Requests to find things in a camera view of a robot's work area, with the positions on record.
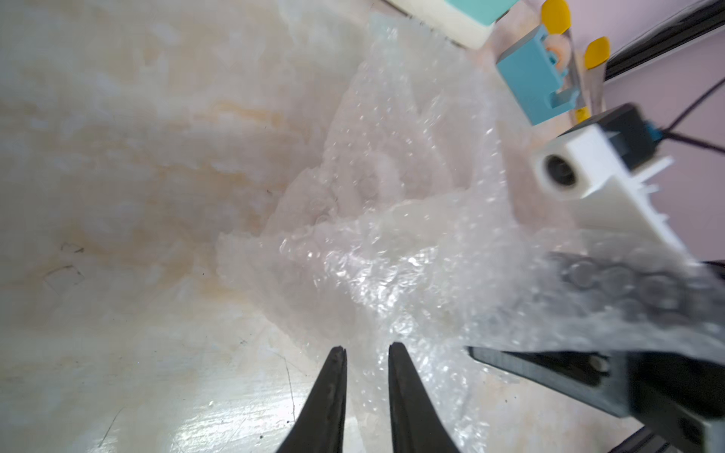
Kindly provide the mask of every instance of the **screw hole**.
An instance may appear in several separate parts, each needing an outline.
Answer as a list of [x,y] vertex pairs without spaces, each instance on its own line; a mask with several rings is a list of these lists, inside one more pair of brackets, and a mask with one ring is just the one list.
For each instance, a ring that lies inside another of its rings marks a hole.
[[567,161],[555,154],[546,158],[546,170],[557,184],[567,187],[576,184],[574,169]]

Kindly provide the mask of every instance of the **marble surface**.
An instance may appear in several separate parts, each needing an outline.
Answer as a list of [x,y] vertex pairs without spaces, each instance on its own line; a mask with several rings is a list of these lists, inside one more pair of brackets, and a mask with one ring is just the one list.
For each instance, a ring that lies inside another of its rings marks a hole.
[[[2,451],[275,450],[321,364],[219,284],[213,246],[259,233],[319,163],[371,9],[387,7],[0,3]],[[507,17],[472,58],[527,31]],[[512,174],[558,121],[512,140]],[[489,452],[606,452],[637,429],[494,375],[473,401]],[[359,429],[349,410],[346,452]]]

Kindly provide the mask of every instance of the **light blue plastic part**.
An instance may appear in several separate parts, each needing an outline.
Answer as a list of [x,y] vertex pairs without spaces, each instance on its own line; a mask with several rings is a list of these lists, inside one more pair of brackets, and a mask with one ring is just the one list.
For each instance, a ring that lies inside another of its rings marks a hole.
[[496,64],[533,125],[573,109],[579,95],[576,87],[557,93],[566,71],[556,70],[556,56],[544,47],[548,35],[545,26],[535,28],[506,49]]
[[491,25],[518,0],[446,0],[452,7],[482,25]]

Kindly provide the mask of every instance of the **scratch on surface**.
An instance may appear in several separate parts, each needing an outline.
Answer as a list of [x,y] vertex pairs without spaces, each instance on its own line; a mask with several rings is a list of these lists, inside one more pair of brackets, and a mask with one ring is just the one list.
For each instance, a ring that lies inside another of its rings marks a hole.
[[289,377],[289,367],[287,366],[287,359],[282,357],[284,360],[284,368],[287,370],[287,382],[289,382],[289,397],[292,398],[292,420],[297,421],[297,415],[294,413],[294,395],[292,394],[292,379]]
[[[269,348],[267,348],[267,350],[268,350],[269,352],[271,352],[272,354],[274,354],[275,356],[279,357],[280,359],[282,359],[282,360],[287,360],[287,359],[286,359],[286,358],[285,358],[285,357],[284,357],[284,356],[283,356],[282,354],[277,354],[276,352],[274,352],[274,351],[273,351],[272,349],[269,349]],[[287,363],[289,363],[290,365],[292,365],[292,367],[293,367],[293,368],[294,368],[295,370],[299,371],[299,372],[300,372],[300,373],[302,373],[303,375],[305,375],[305,376],[307,375],[307,373],[305,373],[304,371],[300,370],[300,369],[299,369],[299,367],[298,367],[297,365],[295,365],[294,363],[292,363],[292,362],[287,362]]]
[[118,412],[116,412],[116,416],[115,416],[115,417],[113,417],[113,420],[111,420],[111,424],[110,424],[110,425],[108,425],[108,429],[106,430],[106,433],[105,433],[105,434],[103,435],[103,439],[101,439],[101,443],[100,443],[100,444],[98,444],[98,447],[99,447],[99,448],[101,447],[101,445],[103,445],[104,441],[106,440],[106,437],[108,437],[108,433],[110,433],[110,432],[111,432],[111,427],[113,426],[113,423],[115,423],[116,419],[118,418],[118,415],[119,415],[119,414],[121,413],[121,411],[122,411],[122,410],[123,410],[123,407],[121,407],[121,408],[120,408],[120,409],[118,410]]
[[178,442],[176,441],[176,439],[171,439],[171,443],[174,444],[174,445],[176,445],[176,448],[178,448],[181,453],[186,453],[183,450],[183,448],[181,448],[181,445],[178,444]]

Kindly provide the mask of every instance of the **white 3d printed part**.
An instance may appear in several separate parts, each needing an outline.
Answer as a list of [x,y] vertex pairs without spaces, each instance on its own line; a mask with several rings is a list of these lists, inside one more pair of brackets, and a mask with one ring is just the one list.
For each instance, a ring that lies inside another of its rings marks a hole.
[[[576,179],[572,185],[557,183],[547,171],[556,157],[571,166]],[[671,157],[656,157],[631,173],[601,127],[590,125],[555,138],[532,159],[540,186],[566,204],[580,228],[634,233],[686,251],[667,225],[667,216],[650,203],[656,186],[645,184],[674,162]]]
[[388,1],[469,49],[478,49],[483,46],[493,31],[493,25],[482,25],[476,22],[445,0]]

